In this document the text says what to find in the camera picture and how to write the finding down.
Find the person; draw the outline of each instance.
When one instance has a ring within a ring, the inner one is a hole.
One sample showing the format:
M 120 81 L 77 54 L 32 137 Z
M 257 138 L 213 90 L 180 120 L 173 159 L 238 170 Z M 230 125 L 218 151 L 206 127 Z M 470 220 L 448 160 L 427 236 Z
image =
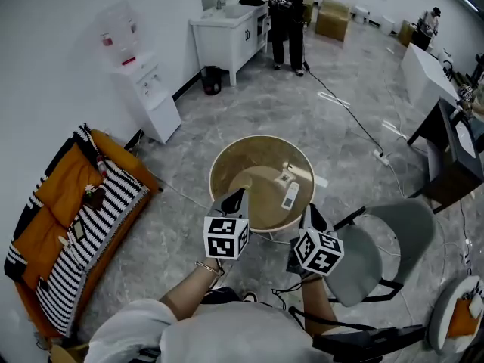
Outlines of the person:
M 284 63 L 283 40 L 287 31 L 290 65 L 297 76 L 303 76 L 303 0 L 288 0 L 292 3 L 290 8 L 281 7 L 277 0 L 269 1 L 274 68 L 280 70 Z
M 84 362 L 129 362 L 157 348 L 158 363 L 328 362 L 328 355 L 312 348 L 311 335 L 334 334 L 334 326 L 306 319 L 303 330 L 287 312 L 257 302 L 253 294 L 242 301 L 227 287 L 207 293 L 219 263 L 196 263 L 160 301 L 136 300 L 102 324 Z M 306 313 L 337 320 L 320 276 L 305 279 L 302 299 Z
M 412 41 L 422 50 L 426 51 L 429 47 L 433 35 L 439 32 L 440 10 L 435 7 L 431 12 L 425 11 L 418 19 L 417 29 L 415 30 Z

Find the shoe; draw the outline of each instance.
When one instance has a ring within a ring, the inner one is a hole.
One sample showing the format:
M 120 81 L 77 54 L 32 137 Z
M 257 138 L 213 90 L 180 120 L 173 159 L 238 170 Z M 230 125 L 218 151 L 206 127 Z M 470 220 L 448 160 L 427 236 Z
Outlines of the shoe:
M 245 301 L 246 303 L 257 303 L 257 295 L 254 292 L 247 292 L 242 301 Z

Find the gray chair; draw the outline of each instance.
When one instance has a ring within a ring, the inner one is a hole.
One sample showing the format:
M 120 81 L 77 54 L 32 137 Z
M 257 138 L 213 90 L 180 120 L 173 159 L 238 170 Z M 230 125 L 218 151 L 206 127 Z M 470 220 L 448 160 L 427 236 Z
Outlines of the gray chair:
M 369 233 L 355 225 L 362 214 L 383 220 L 395 233 L 400 245 L 399 270 L 392 281 L 383 279 L 383 266 L 377 245 Z M 404 286 L 418 260 L 432 242 L 436 219 L 424 202 L 405 199 L 385 206 L 362 207 L 334 226 L 343 241 L 345 255 L 325 280 L 335 296 L 332 303 L 354 306 L 391 300 Z M 378 285 L 390 287 L 383 296 L 368 295 Z

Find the gray marble floor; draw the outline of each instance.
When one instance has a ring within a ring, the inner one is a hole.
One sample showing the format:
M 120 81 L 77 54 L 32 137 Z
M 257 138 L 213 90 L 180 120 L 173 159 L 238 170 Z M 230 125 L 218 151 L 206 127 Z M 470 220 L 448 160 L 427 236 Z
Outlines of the gray marble floor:
M 395 38 L 370 26 L 350 23 L 343 43 L 306 33 L 306 60 L 312 72 L 342 100 L 349 102 L 361 124 L 382 145 L 395 169 L 403 192 L 409 195 L 424 182 L 425 156 L 407 146 L 383 121 L 410 135 L 425 117 L 412 107 L 399 63 L 405 53 Z M 160 298 L 203 257 L 203 217 L 211 204 L 208 176 L 216 155 L 229 143 L 253 134 L 276 135 L 297 145 L 310 159 L 317 175 L 329 181 L 318 187 L 315 203 L 332 222 L 360 206 L 400 198 L 396 177 L 375 160 L 375 148 L 346 110 L 324 99 L 324 88 L 306 74 L 296 77 L 289 67 L 271 69 L 271 51 L 256 55 L 237 75 L 237 88 L 224 86 L 220 94 L 206 96 L 195 84 L 178 101 L 181 127 L 167 145 L 142 138 L 139 157 L 166 183 L 134 224 L 108 266 L 82 317 L 79 337 L 87 340 L 108 317 L 126 303 L 143 297 Z M 417 147 L 424 147 L 417 142 Z M 482 207 L 479 189 L 475 199 L 464 199 L 467 234 L 473 242 L 474 273 L 482 271 Z M 375 327 L 425 324 L 442 283 L 464 268 L 461 264 L 463 219 L 456 204 L 438 215 L 439 231 L 410 281 L 390 302 L 335 305 L 341 321 Z M 398 244 L 370 217 L 368 226 L 381 246 L 384 277 L 396 273 Z M 296 229 L 278 234 L 278 240 L 296 236 Z M 271 288 L 297 281 L 284 271 L 287 245 L 253 236 L 241 260 L 228 266 L 223 284 L 237 292 L 254 290 L 274 306 L 280 302 Z M 288 304 L 300 306 L 298 292 L 285 294 Z M 457 361 L 439 358 L 424 344 L 388 355 L 386 361 Z

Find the white desk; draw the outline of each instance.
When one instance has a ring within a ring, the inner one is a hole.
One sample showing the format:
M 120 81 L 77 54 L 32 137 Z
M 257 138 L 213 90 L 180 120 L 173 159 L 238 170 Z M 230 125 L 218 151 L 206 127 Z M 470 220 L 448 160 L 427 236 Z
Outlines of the white desk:
M 455 106 L 459 96 L 432 55 L 410 44 L 402 60 L 402 69 L 410 102 L 423 113 L 429 113 L 440 97 Z

